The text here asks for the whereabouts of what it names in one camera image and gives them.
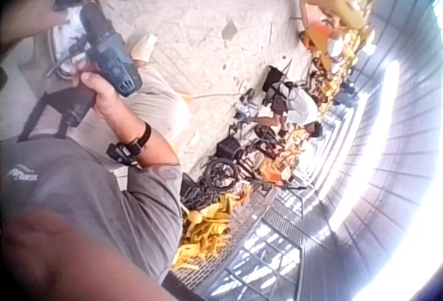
white shirt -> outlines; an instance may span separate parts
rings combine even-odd
[[[318,108],[307,92],[300,88],[293,88],[291,92],[284,85],[280,85],[280,92],[287,98],[288,123],[307,125],[317,120]]]

man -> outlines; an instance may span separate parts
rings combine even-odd
[[[277,82],[266,93],[264,103],[271,102],[273,117],[254,117],[253,122],[270,127],[280,125],[280,137],[285,137],[288,132],[288,123],[301,125],[312,138],[323,135],[322,125],[316,121],[318,107],[316,98],[310,96],[305,90],[291,85],[290,82]]]
[[[2,46],[63,23],[65,15],[45,7],[40,27],[25,21],[34,2],[6,12]],[[119,141],[143,147],[141,169],[129,169],[121,192],[116,177],[69,137],[2,142],[2,260],[29,295],[44,300],[169,300],[152,280],[163,281],[181,236],[179,160],[86,66],[78,80],[97,93],[94,112]]]

person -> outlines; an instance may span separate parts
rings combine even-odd
[[[51,8],[35,13],[30,5],[35,0],[7,10],[2,46],[66,18]],[[29,21],[31,15],[44,23]],[[143,147],[140,168],[129,168],[127,190],[120,191],[116,177],[69,136],[3,140],[2,264],[37,299],[121,300],[131,293],[133,300],[170,300],[157,284],[170,270],[182,231],[177,155],[86,62],[76,76],[97,93],[92,113],[120,142]],[[1,110],[2,117],[7,113]]]
[[[292,85],[291,82],[274,83],[267,91],[264,103],[271,103],[273,116],[253,117],[252,122],[270,127],[280,126],[280,137],[286,136],[288,123],[303,126],[312,138],[323,135],[323,127],[316,121],[316,97],[310,96],[304,89]]]

gray shirt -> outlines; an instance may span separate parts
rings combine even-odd
[[[157,282],[181,236],[179,165],[129,169],[127,191],[72,140],[3,144],[2,222],[40,207],[116,249]]]

cordless drill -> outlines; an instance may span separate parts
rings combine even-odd
[[[86,31],[88,60],[96,64],[101,75],[123,97],[141,88],[140,74],[131,56],[125,51],[124,42],[96,2],[87,3],[80,12],[80,21]],[[96,92],[83,83],[74,91],[71,106],[64,120],[67,126],[77,127],[96,101]]]

